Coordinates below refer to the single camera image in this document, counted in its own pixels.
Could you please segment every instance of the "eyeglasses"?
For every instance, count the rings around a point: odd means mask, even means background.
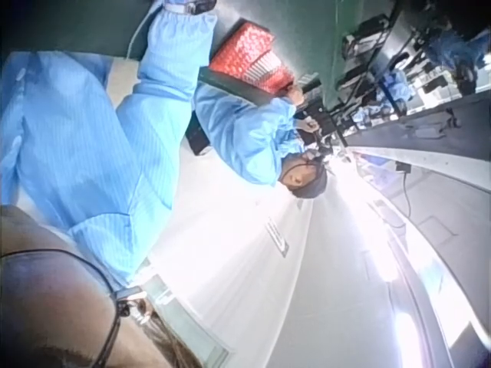
[[[99,337],[99,340],[95,337],[90,341],[90,346],[88,347],[91,352],[94,352],[93,354],[88,354],[89,357],[95,357],[90,365],[93,368],[102,368],[106,366],[120,329],[121,318],[130,316],[133,301],[144,299],[146,297],[146,293],[139,287],[115,291],[109,280],[98,267],[69,251],[58,249],[17,251],[3,255],[0,259],[2,260],[3,281],[5,281],[5,277],[11,279],[15,278],[15,281],[12,283],[2,283],[2,299],[5,303],[8,303],[8,298],[11,295],[11,301],[13,301],[14,304],[11,307],[17,307],[16,301],[19,300],[15,295],[18,294],[18,288],[22,288],[23,276],[21,270],[29,270],[29,272],[34,272],[34,274],[36,271],[33,270],[38,270],[39,277],[37,280],[39,280],[39,284],[26,284],[27,287],[36,288],[36,290],[39,289],[38,293],[44,299],[57,295],[56,289],[60,288],[61,294],[70,293],[70,295],[68,295],[69,298],[67,298],[70,300],[43,300],[40,301],[39,306],[36,305],[37,309],[54,306],[63,310],[63,305],[60,307],[60,304],[66,303],[67,306],[78,308],[77,311],[80,313],[87,310],[88,306],[92,308],[91,313],[95,313],[96,315],[102,314],[105,317],[109,317],[103,318],[103,320],[107,320],[107,325],[104,323],[102,323],[102,326],[101,324],[98,325],[99,328],[107,329],[107,335],[104,333],[100,334],[102,337]],[[81,287],[80,290],[77,289],[77,280],[71,281],[62,279],[64,276],[63,273],[72,267],[83,267],[84,270],[93,277],[93,279],[79,277],[80,283],[78,285]],[[99,290],[94,290],[98,287],[103,293],[101,295],[107,295],[112,303],[97,303],[96,301],[96,305],[94,305],[93,300],[87,299],[87,296],[83,291],[90,288],[89,294],[94,295],[94,292],[99,292]],[[22,307],[20,301],[18,302],[18,307]],[[62,315],[59,317],[61,321],[59,324],[56,324],[56,326],[54,326],[52,321],[51,323],[49,321],[44,322],[42,319],[41,321],[37,321],[39,324],[39,326],[37,326],[39,329],[38,332],[43,335],[43,337],[46,337],[46,340],[49,340],[51,335],[56,335],[59,340],[63,340],[64,338],[69,339],[70,336],[72,336],[71,334],[77,333],[77,329],[80,330],[80,328],[84,328],[83,324],[80,326],[81,324],[77,324],[77,322],[73,322],[73,325],[70,325],[70,317],[67,317],[66,320],[63,320],[64,316]]]

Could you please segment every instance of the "blue coat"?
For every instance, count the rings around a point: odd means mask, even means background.
[[[296,107],[287,98],[274,98],[257,107],[200,83],[194,107],[211,146],[251,183],[275,185],[282,171],[282,159],[303,151],[293,119]]]
[[[105,90],[110,59],[11,54],[2,71],[2,204],[21,185],[51,225],[121,284],[130,281],[172,210],[215,23],[161,11],[140,83],[116,110]]]

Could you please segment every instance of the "glasses frame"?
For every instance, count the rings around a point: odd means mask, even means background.
[[[27,255],[31,253],[58,253],[64,254],[69,257],[75,258],[82,262],[84,265],[88,266],[92,271],[94,271],[99,278],[104,283],[104,286],[110,291],[110,299],[114,303],[114,319],[111,324],[109,334],[107,335],[104,345],[101,348],[101,352],[97,355],[96,360],[91,365],[91,368],[104,368],[106,366],[107,360],[114,348],[114,343],[116,342],[117,335],[121,326],[121,318],[130,316],[130,304],[129,301],[144,298],[144,291],[140,287],[129,287],[115,291],[111,286],[109,280],[104,273],[94,264],[90,263],[86,259],[71,253],[70,251],[65,251],[62,249],[28,249],[24,251],[13,251],[6,255],[0,256],[0,260],[6,259],[15,255]]]

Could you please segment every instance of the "dark hair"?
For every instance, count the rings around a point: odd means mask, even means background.
[[[155,311],[142,328],[173,368],[203,368],[189,347],[174,334]]]
[[[454,79],[457,89],[462,96],[476,93],[477,72],[474,65],[468,61],[461,61],[456,66]]]
[[[203,368],[193,352],[153,312],[142,325],[145,334],[152,340],[172,368]],[[92,365],[94,357],[59,347],[36,347],[33,350],[10,349],[2,344],[0,363],[5,368],[85,368]],[[107,365],[107,368],[129,368]]]
[[[290,191],[297,198],[313,199],[321,195],[328,186],[328,172],[322,162],[322,156],[316,157],[305,165],[315,166],[315,178],[304,186]]]

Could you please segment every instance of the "person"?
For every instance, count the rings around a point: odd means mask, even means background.
[[[122,318],[130,302],[118,297],[172,209],[216,24],[196,9],[153,3],[140,82],[116,110],[105,57],[15,52],[5,62],[2,204],[23,188],[58,236],[2,206],[2,366],[200,366],[162,320],[145,333]]]
[[[423,50],[434,66],[450,71],[460,94],[468,96],[476,93],[477,70],[486,66],[484,57],[491,51],[490,45],[489,29],[470,41],[464,41],[454,30],[444,29],[434,32]]]
[[[394,99],[397,108],[402,115],[407,114],[407,102],[413,98],[414,92],[407,82],[406,74],[399,70],[393,69],[387,72],[383,79],[385,87]],[[359,127],[371,127],[372,120],[381,118],[386,120],[394,113],[394,108],[385,96],[382,89],[377,88],[372,100],[364,101],[364,106],[359,107],[352,115],[353,121]]]
[[[293,119],[303,102],[298,86],[260,107],[204,83],[193,98],[211,146],[239,176],[257,185],[280,182],[294,196],[312,199],[325,191],[327,173],[321,159],[304,152],[297,134],[319,129],[312,119]]]
[[[180,143],[215,23],[208,12],[160,11],[140,83],[116,110],[104,86],[106,58],[11,54],[2,73],[2,204],[15,204],[21,186],[50,225],[130,283],[172,210]]]
[[[202,366],[154,311],[145,324],[121,318],[106,345],[114,300],[76,244],[17,207],[0,207],[0,216],[4,368]]]

